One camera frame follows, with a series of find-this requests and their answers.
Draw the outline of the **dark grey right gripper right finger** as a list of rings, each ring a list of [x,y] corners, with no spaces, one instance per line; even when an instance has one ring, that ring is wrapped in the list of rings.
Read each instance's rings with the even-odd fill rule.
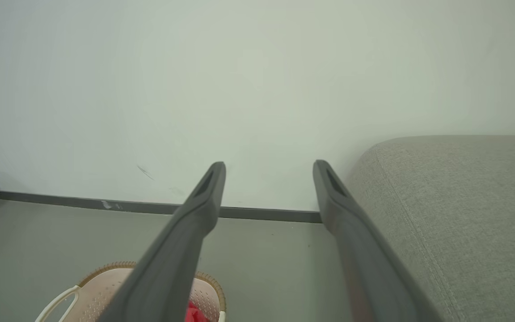
[[[327,161],[314,162],[313,182],[321,222],[337,244],[354,322],[441,322]]]

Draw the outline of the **grey fabric sofa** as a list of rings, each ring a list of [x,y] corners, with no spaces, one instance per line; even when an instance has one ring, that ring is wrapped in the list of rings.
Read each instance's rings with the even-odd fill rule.
[[[416,136],[343,180],[444,321],[515,322],[515,136]]]

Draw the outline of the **red garment with white stripe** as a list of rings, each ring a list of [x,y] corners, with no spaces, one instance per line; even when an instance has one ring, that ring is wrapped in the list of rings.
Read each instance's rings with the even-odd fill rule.
[[[200,308],[189,301],[184,322],[209,322],[209,320]]]

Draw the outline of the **dark grey baseboard strip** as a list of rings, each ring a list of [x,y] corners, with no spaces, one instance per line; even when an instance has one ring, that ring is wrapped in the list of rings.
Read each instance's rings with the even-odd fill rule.
[[[65,196],[50,196],[27,194],[22,192],[0,191],[1,200],[12,200],[26,203],[52,204],[74,208],[101,209],[116,212],[173,214],[179,206],[177,204],[141,203],[120,200],[101,200],[72,198]],[[219,212],[221,218],[245,220],[271,220],[284,222],[302,222],[321,224],[319,212],[292,211],[263,208],[236,208],[222,206]]]

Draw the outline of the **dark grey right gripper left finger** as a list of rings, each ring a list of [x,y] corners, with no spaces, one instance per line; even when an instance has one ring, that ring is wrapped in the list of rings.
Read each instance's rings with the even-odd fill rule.
[[[225,178],[223,162],[209,167],[99,322],[185,322],[203,240],[219,218]]]

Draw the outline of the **beige plastic laundry basket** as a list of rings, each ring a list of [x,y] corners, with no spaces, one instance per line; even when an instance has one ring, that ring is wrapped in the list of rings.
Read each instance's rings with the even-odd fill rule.
[[[130,276],[136,262],[114,262],[99,267],[74,287],[66,289],[51,300],[35,322],[47,322],[52,312],[69,297],[72,302],[59,322],[97,322],[121,285]],[[209,322],[227,322],[227,304],[223,288],[211,275],[197,271],[189,295]]]

